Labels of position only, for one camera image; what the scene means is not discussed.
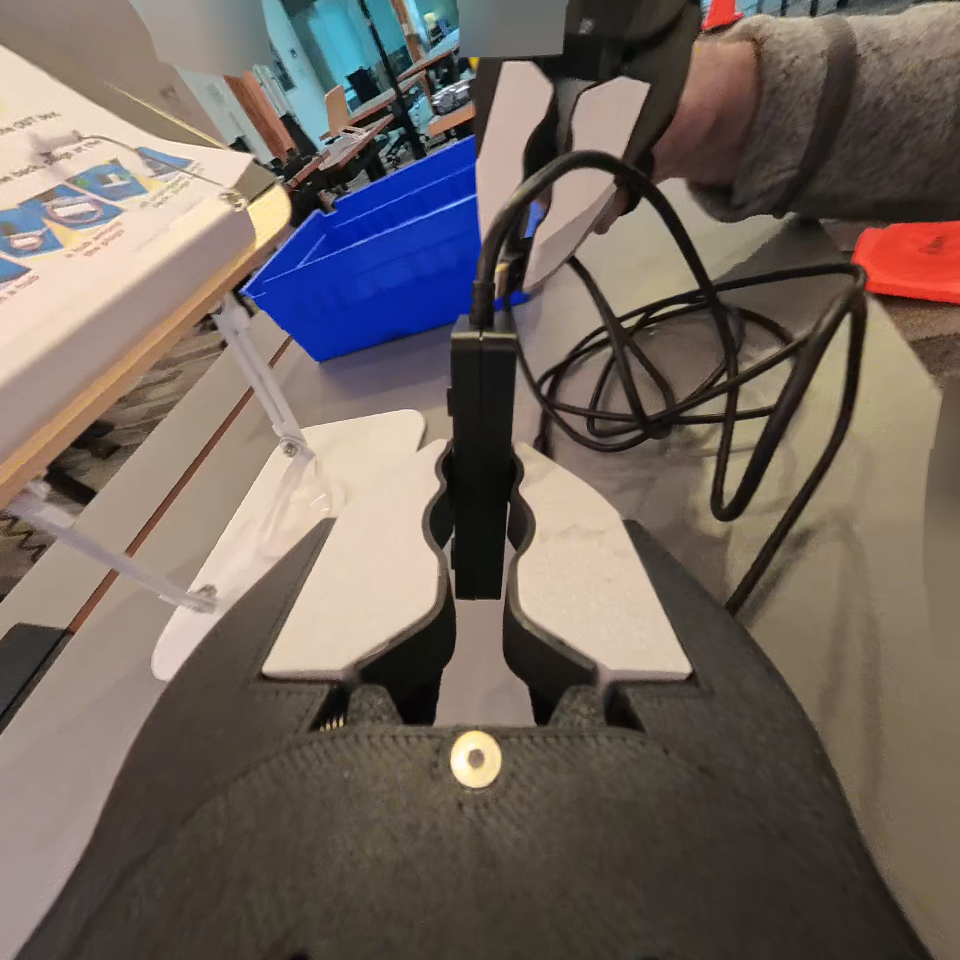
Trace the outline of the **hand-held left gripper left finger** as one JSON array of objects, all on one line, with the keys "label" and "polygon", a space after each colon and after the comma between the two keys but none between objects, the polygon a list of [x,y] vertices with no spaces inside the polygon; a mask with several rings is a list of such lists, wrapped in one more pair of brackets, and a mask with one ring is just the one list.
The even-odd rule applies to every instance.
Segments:
[{"label": "hand-held left gripper left finger", "polygon": [[434,440],[346,506],[261,667],[270,680],[387,690],[408,724],[435,721],[456,643],[445,546],[452,531]]}]

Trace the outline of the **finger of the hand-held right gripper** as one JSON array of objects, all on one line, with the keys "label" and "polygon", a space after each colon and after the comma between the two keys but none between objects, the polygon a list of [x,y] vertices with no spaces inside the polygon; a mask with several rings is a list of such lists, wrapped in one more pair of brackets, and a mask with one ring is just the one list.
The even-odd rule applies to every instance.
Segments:
[{"label": "finger of the hand-held right gripper", "polygon": [[557,158],[559,122],[554,82],[534,59],[483,59],[476,76],[476,197],[479,230],[486,238],[499,212],[528,181],[538,181],[533,225],[520,230],[531,256],[545,246],[542,224],[552,190],[541,174]]},{"label": "finger of the hand-held right gripper", "polygon": [[[585,88],[568,123],[562,154],[600,152],[624,160],[651,84],[617,77]],[[544,214],[536,227],[523,277],[524,293],[536,293],[576,253],[614,202],[612,173],[580,168],[561,174],[541,191]]]}]

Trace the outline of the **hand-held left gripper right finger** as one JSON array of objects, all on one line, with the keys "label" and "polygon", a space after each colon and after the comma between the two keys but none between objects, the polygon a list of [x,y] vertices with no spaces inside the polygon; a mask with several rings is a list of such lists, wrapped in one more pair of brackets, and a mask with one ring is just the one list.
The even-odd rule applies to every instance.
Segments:
[{"label": "hand-held left gripper right finger", "polygon": [[575,688],[606,707],[620,687],[688,682],[690,657],[619,511],[529,444],[513,463],[502,648],[534,724]]}]

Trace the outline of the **black box usb hub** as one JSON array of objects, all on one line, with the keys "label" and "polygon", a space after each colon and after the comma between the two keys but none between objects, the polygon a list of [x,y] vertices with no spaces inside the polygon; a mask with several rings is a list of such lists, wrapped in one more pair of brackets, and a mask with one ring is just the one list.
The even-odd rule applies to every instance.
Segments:
[{"label": "black box usb hub", "polygon": [[514,482],[513,419],[518,332],[508,311],[480,328],[459,318],[450,342],[448,411],[452,448],[447,489],[458,599],[501,596]]}]

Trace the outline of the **blue divided plastic bin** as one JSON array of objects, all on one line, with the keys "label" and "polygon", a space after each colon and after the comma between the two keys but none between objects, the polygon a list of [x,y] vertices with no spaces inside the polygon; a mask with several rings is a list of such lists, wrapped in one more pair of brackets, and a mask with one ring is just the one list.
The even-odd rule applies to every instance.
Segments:
[{"label": "blue divided plastic bin", "polygon": [[314,211],[242,292],[325,362],[471,309],[481,250],[474,137]]}]

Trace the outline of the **person's right forearm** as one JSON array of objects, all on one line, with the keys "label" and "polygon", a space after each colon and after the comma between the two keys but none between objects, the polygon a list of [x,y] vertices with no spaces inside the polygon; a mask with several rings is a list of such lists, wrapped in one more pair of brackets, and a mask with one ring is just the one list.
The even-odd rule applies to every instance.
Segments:
[{"label": "person's right forearm", "polygon": [[710,216],[958,220],[957,2],[888,15],[757,15],[719,42],[750,43],[759,86],[732,183],[688,183]]}]

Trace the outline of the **person's right hand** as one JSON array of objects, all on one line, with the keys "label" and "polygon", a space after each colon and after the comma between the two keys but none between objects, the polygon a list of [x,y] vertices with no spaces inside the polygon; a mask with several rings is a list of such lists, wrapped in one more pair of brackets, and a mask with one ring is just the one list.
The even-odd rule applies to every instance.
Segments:
[{"label": "person's right hand", "polygon": [[654,146],[654,182],[731,186],[759,98],[760,67],[752,42],[698,41],[674,118]]}]

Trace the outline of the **black floor lamp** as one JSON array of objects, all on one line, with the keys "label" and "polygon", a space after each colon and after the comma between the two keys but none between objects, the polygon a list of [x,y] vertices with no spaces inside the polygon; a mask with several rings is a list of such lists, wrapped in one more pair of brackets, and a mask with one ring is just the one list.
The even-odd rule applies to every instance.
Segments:
[{"label": "black floor lamp", "polygon": [[417,161],[421,161],[426,158],[426,149],[422,142],[421,136],[417,131],[416,127],[414,126],[414,123],[410,116],[408,107],[404,99],[405,94],[402,92],[398,77],[391,66],[389,54],[387,53],[384,47],[384,44],[381,40],[380,34],[375,24],[374,18],[369,10],[367,2],[357,1],[357,3],[361,10],[362,17],[366,22],[366,28],[369,31],[373,39],[373,43],[377,49],[378,56],[383,66],[383,71],[388,81],[390,90],[393,93],[393,101],[391,105],[394,107],[394,112],[396,113],[397,118],[400,121],[402,130],[411,147],[411,152],[413,154],[414,159]]}]

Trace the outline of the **white stand with wooden board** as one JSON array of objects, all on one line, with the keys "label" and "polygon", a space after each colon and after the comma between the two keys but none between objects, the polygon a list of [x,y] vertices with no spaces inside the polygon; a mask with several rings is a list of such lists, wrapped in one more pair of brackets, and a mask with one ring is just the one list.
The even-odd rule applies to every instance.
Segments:
[{"label": "white stand with wooden board", "polygon": [[[96,379],[74,390],[34,430],[22,435],[20,442],[2,443],[2,509],[174,607],[151,654],[150,669],[160,681],[176,675],[201,641],[237,606],[241,595],[262,580],[284,553],[317,523],[335,522],[355,499],[416,453],[426,432],[423,415],[414,410],[299,425],[280,383],[258,354],[242,302],[233,295],[237,282],[254,269],[255,255],[269,251],[290,218],[284,188],[253,159],[254,170],[236,188],[246,199],[252,241]],[[153,366],[155,354],[166,352],[168,341],[208,314],[214,316],[229,354],[267,413],[276,446],[201,569],[213,577],[198,579],[187,588],[142,566],[120,548],[104,546],[82,532],[69,513],[50,502],[51,485],[42,480],[42,474],[84,430],[79,425],[82,404],[89,408],[98,403],[112,405],[110,391],[124,393],[130,381]]]}]

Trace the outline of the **red cloth pouch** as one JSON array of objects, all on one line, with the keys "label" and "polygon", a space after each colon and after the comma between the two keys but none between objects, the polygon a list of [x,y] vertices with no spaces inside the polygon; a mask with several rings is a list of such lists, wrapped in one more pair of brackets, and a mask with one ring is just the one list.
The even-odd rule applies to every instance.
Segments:
[{"label": "red cloth pouch", "polygon": [[895,223],[867,228],[852,263],[867,274],[871,294],[959,305],[959,222]]}]

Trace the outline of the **printed instruction sheets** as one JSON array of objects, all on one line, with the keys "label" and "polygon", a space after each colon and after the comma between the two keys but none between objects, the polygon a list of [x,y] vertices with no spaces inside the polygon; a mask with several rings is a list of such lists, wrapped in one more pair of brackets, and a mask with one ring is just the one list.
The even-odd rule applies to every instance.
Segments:
[{"label": "printed instruction sheets", "polygon": [[254,239],[246,153],[163,139],[2,49],[2,444]]}]

